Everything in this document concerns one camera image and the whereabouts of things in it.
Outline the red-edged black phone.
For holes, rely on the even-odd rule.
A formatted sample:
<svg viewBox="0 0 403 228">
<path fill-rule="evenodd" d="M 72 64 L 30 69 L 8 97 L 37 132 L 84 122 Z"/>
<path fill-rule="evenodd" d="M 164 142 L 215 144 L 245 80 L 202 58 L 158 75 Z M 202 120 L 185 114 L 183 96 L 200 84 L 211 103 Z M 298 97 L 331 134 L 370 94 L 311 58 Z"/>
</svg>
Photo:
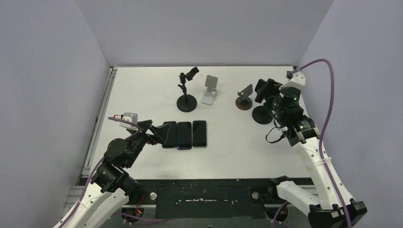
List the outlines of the red-edged black phone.
<svg viewBox="0 0 403 228">
<path fill-rule="evenodd" d="M 260 79 L 255 87 L 256 97 L 255 102 L 262 103 L 263 100 L 268 100 L 272 96 L 279 95 L 280 87 L 282 83 L 279 83 L 271 78 L 268 80 Z"/>
</svg>

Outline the black pole phone stand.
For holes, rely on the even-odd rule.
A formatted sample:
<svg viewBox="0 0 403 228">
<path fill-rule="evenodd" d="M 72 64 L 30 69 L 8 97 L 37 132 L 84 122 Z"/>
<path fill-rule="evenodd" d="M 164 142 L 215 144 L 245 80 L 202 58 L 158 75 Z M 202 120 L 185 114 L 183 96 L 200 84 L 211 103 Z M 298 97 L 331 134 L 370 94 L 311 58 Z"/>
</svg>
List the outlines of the black pole phone stand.
<svg viewBox="0 0 403 228">
<path fill-rule="evenodd" d="M 179 75 L 180 84 L 178 87 L 182 90 L 183 95 L 177 99 L 177 108 L 185 113 L 192 112 L 197 107 L 197 100 L 194 96 L 187 93 L 186 82 L 193 80 L 194 76 L 199 73 L 197 67 L 193 67 L 188 73 L 181 72 Z"/>
<path fill-rule="evenodd" d="M 255 107 L 252 111 L 252 118 L 258 124 L 269 124 L 273 120 L 273 104 L 266 101 L 264 104 Z"/>
</svg>

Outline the black smartphone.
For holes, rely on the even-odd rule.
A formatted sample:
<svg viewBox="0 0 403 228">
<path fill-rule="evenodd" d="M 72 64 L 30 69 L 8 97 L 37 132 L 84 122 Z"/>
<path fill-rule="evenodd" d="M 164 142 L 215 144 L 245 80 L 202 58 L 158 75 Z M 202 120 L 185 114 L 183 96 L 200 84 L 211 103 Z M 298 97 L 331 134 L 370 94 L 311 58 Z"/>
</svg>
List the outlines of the black smartphone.
<svg viewBox="0 0 403 228">
<path fill-rule="evenodd" d="M 192 148 L 192 123 L 178 122 L 176 130 L 176 148 L 188 150 Z"/>
</svg>

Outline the clear-case phone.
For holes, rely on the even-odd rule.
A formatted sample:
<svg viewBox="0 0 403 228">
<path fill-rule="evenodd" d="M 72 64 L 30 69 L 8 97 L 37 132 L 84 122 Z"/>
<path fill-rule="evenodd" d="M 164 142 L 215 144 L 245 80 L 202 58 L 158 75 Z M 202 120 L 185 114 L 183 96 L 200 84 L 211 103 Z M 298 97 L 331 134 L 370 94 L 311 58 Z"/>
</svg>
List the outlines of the clear-case phone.
<svg viewBox="0 0 403 228">
<path fill-rule="evenodd" d="M 193 121 L 192 146 L 196 148 L 207 147 L 207 122 L 205 120 Z"/>
</svg>

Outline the white folding phone stand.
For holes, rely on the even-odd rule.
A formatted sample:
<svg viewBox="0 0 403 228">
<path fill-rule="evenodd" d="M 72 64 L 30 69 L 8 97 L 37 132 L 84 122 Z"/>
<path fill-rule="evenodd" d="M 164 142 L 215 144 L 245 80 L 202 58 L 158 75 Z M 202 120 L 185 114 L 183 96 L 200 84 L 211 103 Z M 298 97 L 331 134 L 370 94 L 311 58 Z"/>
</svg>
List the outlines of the white folding phone stand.
<svg viewBox="0 0 403 228">
<path fill-rule="evenodd" d="M 216 97 L 216 87 L 218 83 L 218 78 L 215 76 L 207 75 L 205 80 L 204 94 L 201 98 L 201 103 L 205 105 L 213 105 Z"/>
</svg>

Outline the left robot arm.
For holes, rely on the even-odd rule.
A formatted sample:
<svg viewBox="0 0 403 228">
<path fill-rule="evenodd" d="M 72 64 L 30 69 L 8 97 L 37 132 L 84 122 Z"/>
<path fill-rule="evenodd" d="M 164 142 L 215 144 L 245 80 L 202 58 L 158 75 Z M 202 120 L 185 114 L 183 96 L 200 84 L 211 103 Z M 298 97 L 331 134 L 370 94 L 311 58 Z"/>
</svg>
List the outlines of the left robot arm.
<svg viewBox="0 0 403 228">
<path fill-rule="evenodd" d="M 132 167 L 145 145 L 165 143 L 170 124 L 154 126 L 152 120 L 133 123 L 115 117 L 110 120 L 125 124 L 130 136 L 108 144 L 78 200 L 55 225 L 57 228 L 99 228 L 126 203 L 141 201 L 141 184 L 126 169 Z"/>
</svg>

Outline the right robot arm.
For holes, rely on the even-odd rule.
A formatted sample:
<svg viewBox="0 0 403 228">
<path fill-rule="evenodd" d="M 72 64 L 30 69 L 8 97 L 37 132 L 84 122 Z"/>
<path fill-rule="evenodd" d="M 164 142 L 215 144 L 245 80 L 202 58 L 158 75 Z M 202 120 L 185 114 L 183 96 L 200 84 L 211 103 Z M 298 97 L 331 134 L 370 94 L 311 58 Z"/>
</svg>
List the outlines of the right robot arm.
<svg viewBox="0 0 403 228">
<path fill-rule="evenodd" d="M 351 228 L 367 213 L 338 177 L 331 158 L 325 153 L 315 122 L 299 106 L 301 90 L 268 79 L 262 88 L 265 105 L 275 124 L 287 138 L 291 148 L 302 160 L 317 190 L 305 191 L 286 176 L 272 180 L 267 190 L 274 203 L 287 201 L 308 218 L 312 228 Z"/>
</svg>

